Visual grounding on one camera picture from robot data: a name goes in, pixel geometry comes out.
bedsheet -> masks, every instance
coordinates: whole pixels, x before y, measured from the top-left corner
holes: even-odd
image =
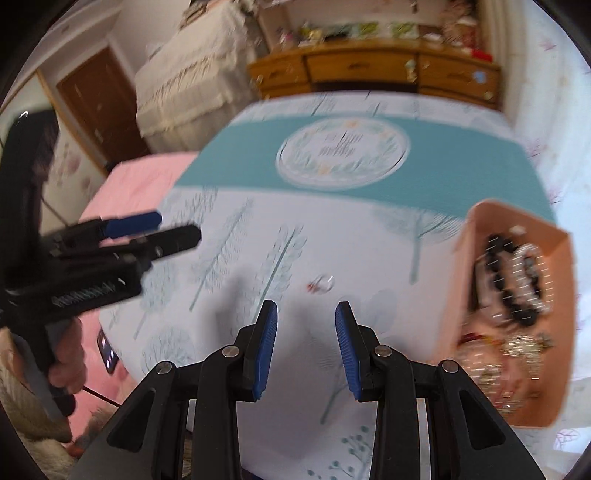
[[[198,249],[155,265],[144,296],[100,322],[140,380],[162,360],[205,359],[275,300],[267,391],[238,405],[243,466],[269,480],[365,480],[376,407],[347,390],[335,307],[348,300],[383,343],[428,360],[457,234],[489,197],[554,220],[498,112],[394,93],[257,103],[160,205],[166,225],[202,226]]]

black beaded bracelet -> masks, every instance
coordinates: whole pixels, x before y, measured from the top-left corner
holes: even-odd
[[[515,294],[511,290],[505,289],[505,277],[501,275],[500,253],[507,252],[509,254],[513,254],[516,249],[517,247],[510,239],[504,238],[498,234],[490,235],[488,238],[488,244],[486,246],[485,263],[487,270],[494,274],[492,284],[501,293],[503,305],[509,311],[513,321],[519,323],[523,327],[531,327],[535,325],[538,319],[538,312],[534,309],[524,307],[516,302]],[[536,290],[536,294],[538,294],[538,291],[541,297],[542,292],[539,288]]]

orange box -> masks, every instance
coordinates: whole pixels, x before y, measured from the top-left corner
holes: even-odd
[[[540,391],[538,398],[530,398],[525,406],[507,418],[510,425],[521,428],[543,428],[557,418],[570,379],[575,334],[575,287],[573,276],[573,255],[569,234],[551,223],[537,218],[524,210],[514,208],[496,200],[484,200],[470,209],[464,230],[456,245],[456,264],[452,288],[443,320],[433,364],[451,358],[457,341],[462,335],[472,285],[472,267],[486,249],[487,237],[493,233],[509,234],[509,229],[520,225],[527,233],[519,237],[520,244],[538,245],[554,281],[552,312],[543,315],[527,334],[547,332],[555,346],[544,353]],[[470,324],[470,331],[487,334],[492,326],[476,322]]]

phone screen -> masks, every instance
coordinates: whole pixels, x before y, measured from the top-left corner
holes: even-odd
[[[99,336],[96,339],[96,344],[99,347],[100,356],[103,359],[107,373],[109,375],[113,375],[115,367],[119,362],[119,357],[111,347],[102,329],[100,330]]]

blue gripper pad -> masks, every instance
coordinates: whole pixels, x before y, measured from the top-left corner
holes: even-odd
[[[267,379],[269,378],[269,369],[271,367],[271,357],[273,355],[273,346],[275,345],[275,336],[277,335],[277,305],[273,303],[269,309],[269,315],[265,323],[265,329],[261,336],[258,354],[255,364],[255,384],[252,393],[257,400],[261,399],[262,393],[267,388]]]
[[[340,356],[343,360],[343,367],[347,375],[349,390],[353,392],[355,400],[361,398],[361,379],[359,377],[359,360],[355,355],[355,349],[351,343],[349,330],[345,321],[342,307],[339,305],[335,311],[336,336],[339,339]]]

